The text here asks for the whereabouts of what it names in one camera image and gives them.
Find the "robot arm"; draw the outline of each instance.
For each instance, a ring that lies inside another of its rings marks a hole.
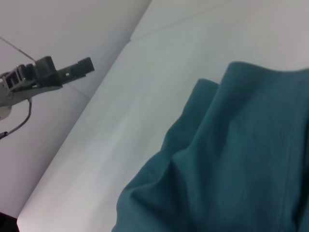
[[[94,71],[90,58],[61,70],[56,70],[51,57],[44,57],[35,64],[19,65],[11,72],[0,75],[0,120],[6,118],[13,105],[29,101],[29,114],[25,121],[10,132],[0,133],[0,139],[23,126],[31,115],[32,97],[62,88],[63,84],[85,77]]]

